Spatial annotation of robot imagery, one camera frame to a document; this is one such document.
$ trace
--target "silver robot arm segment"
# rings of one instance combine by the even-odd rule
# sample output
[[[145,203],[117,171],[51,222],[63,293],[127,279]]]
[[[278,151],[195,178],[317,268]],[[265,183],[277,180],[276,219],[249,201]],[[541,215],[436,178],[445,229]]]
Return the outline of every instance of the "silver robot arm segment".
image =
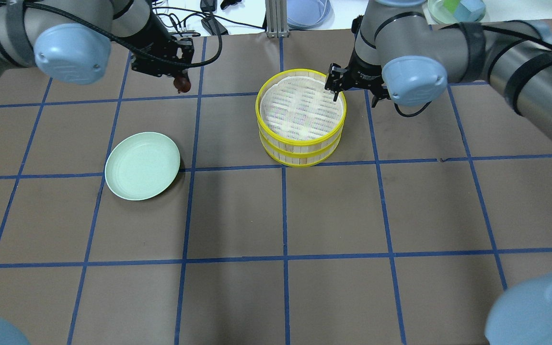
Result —
[[[45,11],[45,6],[59,13]],[[171,36],[147,0],[0,0],[0,76],[11,68],[37,65],[62,81],[99,80],[107,67],[110,39],[65,13],[146,53],[133,55],[133,70],[174,77],[179,92],[190,89],[186,68],[193,58],[193,41]],[[162,61],[150,58],[155,55]]]
[[[372,106],[384,99],[413,106],[435,100],[447,83],[485,80],[552,140],[552,45],[539,44],[540,23],[460,23],[432,30],[422,0],[397,2],[368,2],[366,13],[353,21],[348,66],[330,66],[327,90],[337,97],[364,88],[374,94]]]

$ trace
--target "plate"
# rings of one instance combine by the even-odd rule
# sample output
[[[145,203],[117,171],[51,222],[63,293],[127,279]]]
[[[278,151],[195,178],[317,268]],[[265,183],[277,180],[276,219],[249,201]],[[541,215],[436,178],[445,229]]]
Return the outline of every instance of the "plate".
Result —
[[[105,183],[127,200],[145,200],[172,184],[180,168],[180,151],[156,132],[132,135],[118,144],[105,162]]]
[[[452,13],[450,13],[445,7],[443,6],[444,0],[434,0],[434,1],[428,1],[427,2],[427,9],[429,10],[429,14],[431,14],[431,17],[438,23],[438,24],[455,24],[458,22],[458,20],[455,19]],[[480,18],[476,20],[476,22],[490,22],[489,16],[487,15],[487,11],[482,13]]]

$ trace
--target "black cable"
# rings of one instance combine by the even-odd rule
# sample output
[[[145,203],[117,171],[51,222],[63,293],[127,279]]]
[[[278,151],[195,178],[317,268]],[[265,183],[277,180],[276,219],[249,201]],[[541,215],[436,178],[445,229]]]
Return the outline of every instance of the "black cable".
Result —
[[[193,16],[198,16],[198,17],[201,17],[201,18],[205,18],[205,17],[206,17],[206,15],[204,15],[203,13],[191,13],[190,15],[188,15],[188,16],[184,17],[184,19],[182,19],[182,25],[183,25],[184,27],[186,27],[186,20],[187,20],[188,18],[193,17]]]
[[[181,28],[181,26],[180,26],[180,25],[181,25],[181,24],[180,24],[180,18],[178,18],[178,16],[175,15],[175,13],[169,13],[167,16],[169,17],[169,19],[170,19],[172,22],[174,22],[173,19],[172,19],[172,16],[173,16],[174,18],[176,18],[176,22],[178,22],[178,27]]]
[[[28,7],[28,8],[31,8],[31,9],[37,9],[37,10],[42,10],[42,11],[46,11],[46,12],[48,11],[50,13],[58,14],[61,17],[65,17],[65,18],[73,20],[74,22],[77,22],[79,24],[83,24],[87,28],[89,28],[91,30],[94,30],[97,33],[100,33],[100,34],[104,35],[105,37],[108,37],[111,41],[114,41],[114,42],[120,44],[121,46],[124,46],[125,48],[129,49],[132,53],[134,53],[136,55],[139,55],[141,57],[145,57],[147,59],[152,59],[152,60],[155,60],[155,61],[159,61],[160,63],[164,63],[164,64],[167,64],[167,65],[176,66],[178,68],[195,68],[195,67],[210,65],[211,63],[213,63],[214,61],[216,61],[219,58],[219,56],[221,55],[221,52],[223,51],[223,38],[221,37],[221,35],[219,33],[217,33],[218,34],[217,38],[218,38],[218,47],[219,48],[217,49],[217,53],[213,57],[211,57],[210,59],[208,59],[206,61],[202,61],[202,62],[199,62],[199,63],[179,63],[179,62],[176,62],[176,61],[163,59],[161,57],[156,57],[155,55],[144,52],[144,50],[136,48],[136,46],[133,46],[133,45],[123,41],[122,39],[120,39],[119,37],[116,37],[112,33],[109,33],[108,31],[105,31],[105,30],[99,28],[98,26],[96,26],[94,24],[91,24],[90,22],[87,22],[86,20],[83,20],[82,18],[76,17],[75,15],[73,15],[72,13],[68,13],[67,11],[62,11],[60,9],[57,9],[56,7],[43,5],[43,4],[37,4],[37,3],[33,3],[33,2],[26,2],[25,6]]]
[[[170,25],[165,24],[165,22],[161,21],[163,23],[163,26],[165,26],[168,29],[175,28],[176,31],[178,31],[178,29],[176,28],[176,22],[173,21],[173,19],[169,16],[169,14],[167,14],[167,13],[155,13],[155,14],[160,16],[160,17],[167,17],[167,19],[169,19]]]
[[[172,20],[172,18],[171,18],[172,15],[174,15],[178,19],[178,17],[173,13],[170,13],[169,15],[170,15],[170,20]],[[176,33],[178,35],[180,35],[180,37],[184,37],[184,34],[188,35],[190,33],[190,31],[186,30],[186,21],[185,20],[186,20],[186,18],[182,19],[182,21],[180,21],[180,19],[178,19],[178,26],[180,27],[180,30],[184,29],[184,31],[180,31],[180,30],[178,30],[178,28],[175,28]],[[198,32],[193,31],[193,33],[191,33],[191,37],[200,37],[200,36],[201,36],[201,34],[198,33]]]
[[[459,26],[460,26],[459,24],[452,24],[452,25],[446,26],[442,29],[453,29],[453,28],[458,28]],[[530,35],[527,35],[527,34],[524,34],[524,33],[520,33],[518,31],[514,31],[514,30],[495,28],[493,26],[488,26],[488,25],[483,25],[482,27],[485,31],[490,31],[492,33],[498,33],[498,34],[502,34],[502,35],[517,37],[517,38],[520,38],[520,39],[525,39],[527,41],[534,42],[534,43],[539,44],[539,45],[541,45],[545,48],[548,48],[548,49],[552,50],[552,44],[550,44],[548,42],[545,42],[542,39],[539,39],[537,37],[533,37],[533,36],[530,36]]]
[[[415,112],[415,113],[412,113],[412,114],[404,114],[404,113],[399,109],[399,105],[397,105],[397,103],[393,103],[393,105],[395,105],[395,110],[396,110],[396,112],[397,112],[399,115],[404,116],[404,117],[414,117],[414,116],[417,116],[418,114],[422,113],[425,109],[427,109],[427,107],[429,107],[430,104],[431,104],[431,102],[425,103],[425,105],[423,105],[423,107],[422,107],[418,112]]]
[[[171,7],[171,6],[160,6],[160,7],[155,7],[156,9],[167,9],[167,10],[179,10],[179,11],[189,11],[189,12],[193,12],[193,13],[199,13],[199,14],[203,14],[204,12],[202,11],[195,11],[195,10],[190,10],[190,9],[184,9],[182,7]],[[247,24],[247,23],[241,23],[241,22],[236,22],[234,20],[231,20],[231,19],[227,19],[225,17],[221,17],[219,15],[214,15],[214,14],[210,14],[212,15],[212,17],[215,17],[215,18],[219,18],[219,19],[222,19],[222,20],[226,20],[227,22],[230,22],[230,23],[233,23],[233,24],[238,24],[238,25],[244,25],[244,26],[249,26],[250,28],[255,28],[255,29],[262,29],[262,30],[265,30],[264,28],[260,27],[260,26],[256,26],[256,25],[252,25],[252,24]]]

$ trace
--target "yellow steamer rim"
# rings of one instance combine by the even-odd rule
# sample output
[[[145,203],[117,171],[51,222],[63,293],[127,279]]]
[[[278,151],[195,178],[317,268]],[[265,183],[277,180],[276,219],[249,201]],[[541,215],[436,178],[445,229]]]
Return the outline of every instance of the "yellow steamer rim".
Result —
[[[259,124],[259,139],[267,154],[275,161],[287,166],[304,167],[313,166],[326,160],[338,146],[342,137],[342,128],[346,119],[346,98],[344,94],[338,96],[342,116],[337,125],[326,135],[311,140],[295,140],[286,138],[273,131],[265,122],[264,114],[261,113],[261,101],[267,91],[280,81],[288,77],[309,77],[325,83],[326,75],[311,69],[290,69],[280,72],[271,77],[263,84],[255,101],[254,109]],[[331,97],[331,93],[324,90],[325,94]]]

